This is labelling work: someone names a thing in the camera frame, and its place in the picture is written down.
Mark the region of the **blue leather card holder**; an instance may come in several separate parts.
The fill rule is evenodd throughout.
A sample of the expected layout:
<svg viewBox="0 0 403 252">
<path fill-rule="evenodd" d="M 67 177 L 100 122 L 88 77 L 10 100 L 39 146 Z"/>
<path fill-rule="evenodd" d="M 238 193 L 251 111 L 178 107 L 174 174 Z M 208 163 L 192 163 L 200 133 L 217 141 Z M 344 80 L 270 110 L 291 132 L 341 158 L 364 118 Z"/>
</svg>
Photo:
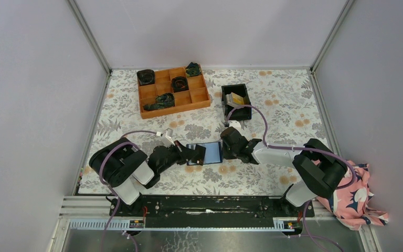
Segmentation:
<svg viewBox="0 0 403 252">
<path fill-rule="evenodd" d="M 189 160 L 187 165 L 204 165 L 204 164 L 217 164 L 222 163 L 222 146 L 221 142 L 210 143 L 193 143 L 187 144 L 187 148 L 196 150 L 200 154 L 195 158 Z"/>
</svg>

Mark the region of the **black plastic card bin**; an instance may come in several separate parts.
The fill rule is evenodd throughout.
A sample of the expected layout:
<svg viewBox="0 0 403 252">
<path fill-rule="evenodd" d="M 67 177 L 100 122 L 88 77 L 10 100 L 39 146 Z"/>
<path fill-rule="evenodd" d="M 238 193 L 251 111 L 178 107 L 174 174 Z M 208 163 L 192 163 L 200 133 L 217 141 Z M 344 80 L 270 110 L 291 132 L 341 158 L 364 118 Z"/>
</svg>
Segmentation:
<svg viewBox="0 0 403 252">
<path fill-rule="evenodd" d="M 251 119 L 251 108 L 240 108 L 244 105 L 251 105 L 247 87 L 244 83 L 221 86 L 221 94 L 221 101 L 225 117 L 228 117 L 228 114 L 233 109 L 238 108 L 231 114 L 231 116 L 229 117 L 230 120 L 246 121 Z"/>
</svg>

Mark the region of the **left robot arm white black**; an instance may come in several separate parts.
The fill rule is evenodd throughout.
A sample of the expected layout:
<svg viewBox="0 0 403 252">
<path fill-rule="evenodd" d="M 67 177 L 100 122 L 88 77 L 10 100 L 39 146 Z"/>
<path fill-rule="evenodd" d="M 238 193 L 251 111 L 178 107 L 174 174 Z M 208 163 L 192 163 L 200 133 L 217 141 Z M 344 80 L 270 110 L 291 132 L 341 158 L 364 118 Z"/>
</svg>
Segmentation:
<svg viewBox="0 0 403 252">
<path fill-rule="evenodd" d="M 122 209 L 130 216 L 137 215 L 142 208 L 141 193 L 135 188 L 136 180 L 145 188 L 153 187 L 160 181 L 161 174 L 174 164 L 194 162 L 202 165 L 206 148 L 200 144 L 193 148 L 183 146 L 179 141 L 165 146 L 159 145 L 151 155 L 140 150 L 137 145 L 122 138 L 96 151 L 89 166 L 99 175 L 100 182 L 106 185 L 122 201 Z"/>
</svg>

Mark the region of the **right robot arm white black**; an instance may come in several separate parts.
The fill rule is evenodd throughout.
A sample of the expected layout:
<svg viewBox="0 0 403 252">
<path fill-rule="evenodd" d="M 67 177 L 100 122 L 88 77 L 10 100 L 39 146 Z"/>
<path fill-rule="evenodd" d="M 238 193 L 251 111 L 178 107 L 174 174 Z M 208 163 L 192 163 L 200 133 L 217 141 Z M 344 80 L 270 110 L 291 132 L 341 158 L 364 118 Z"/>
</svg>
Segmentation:
<svg viewBox="0 0 403 252">
<path fill-rule="evenodd" d="M 261 139 L 247 140 L 236 128 L 220 134 L 227 157 L 243 163 L 272 164 L 294 168 L 300 181 L 283 194 L 280 209 L 293 216 L 301 206 L 316 197 L 329 198 L 338 188 L 348 166 L 320 140 L 309 139 L 303 146 L 264 144 Z"/>
</svg>

